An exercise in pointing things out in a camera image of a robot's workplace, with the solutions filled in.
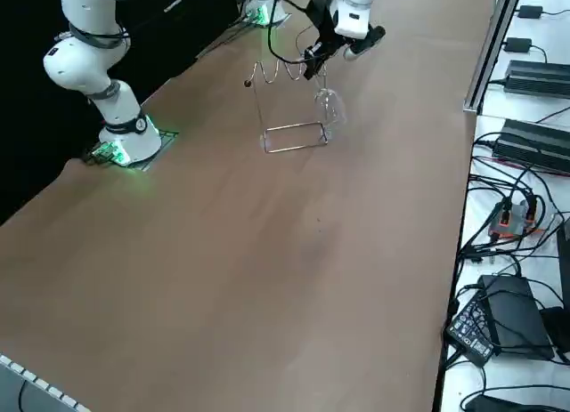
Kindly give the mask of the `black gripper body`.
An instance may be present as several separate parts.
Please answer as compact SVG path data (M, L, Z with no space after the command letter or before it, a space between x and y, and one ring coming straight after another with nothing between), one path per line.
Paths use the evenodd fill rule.
M320 38L331 41L331 53L335 53L346 44L346 39L335 32L329 11L329 0L310 0L307 4L307 17L318 30L319 36L316 41Z

